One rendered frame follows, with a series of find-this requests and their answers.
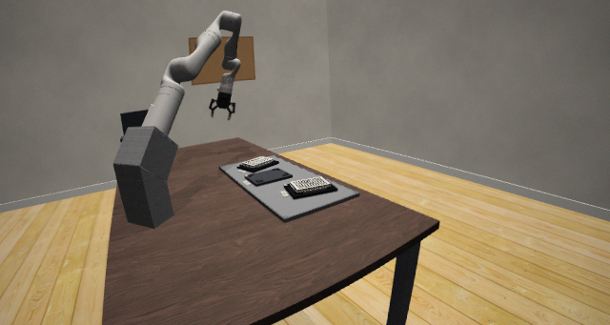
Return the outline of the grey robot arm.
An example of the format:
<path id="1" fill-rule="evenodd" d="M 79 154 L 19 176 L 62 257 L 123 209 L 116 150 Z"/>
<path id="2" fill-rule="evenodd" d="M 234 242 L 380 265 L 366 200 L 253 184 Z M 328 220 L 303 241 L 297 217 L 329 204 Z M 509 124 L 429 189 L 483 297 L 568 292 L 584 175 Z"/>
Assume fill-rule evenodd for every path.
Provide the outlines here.
<path id="1" fill-rule="evenodd" d="M 234 78 L 240 67 L 240 60 L 236 57 L 241 20 L 241 15 L 238 13 L 226 10 L 220 12 L 212 24 L 196 39 L 195 51 L 187 57 L 175 58 L 169 63 L 162 77 L 161 87 L 142 126 L 156 126 L 169 136 L 185 94 L 180 83 L 192 81 L 199 75 L 206 61 L 221 43 L 221 34 L 218 29 L 232 31 L 233 35 L 225 43 L 225 55 L 222 61 L 222 68 L 232 72 L 222 75 L 221 84 L 217 91 L 233 93 Z"/>

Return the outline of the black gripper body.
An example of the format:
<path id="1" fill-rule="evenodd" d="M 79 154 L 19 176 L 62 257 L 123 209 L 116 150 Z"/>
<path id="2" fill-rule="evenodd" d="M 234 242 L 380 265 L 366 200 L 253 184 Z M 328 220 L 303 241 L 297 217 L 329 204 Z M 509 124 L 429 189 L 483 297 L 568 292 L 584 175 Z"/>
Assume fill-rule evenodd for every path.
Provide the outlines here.
<path id="1" fill-rule="evenodd" d="M 221 105 L 218 106 L 220 109 L 227 109 L 224 103 L 227 103 L 228 107 L 231 105 L 231 97 L 232 95 L 225 92 L 219 92 L 216 100 L 216 104 L 222 102 Z M 222 99 L 221 99 L 222 98 Z"/>

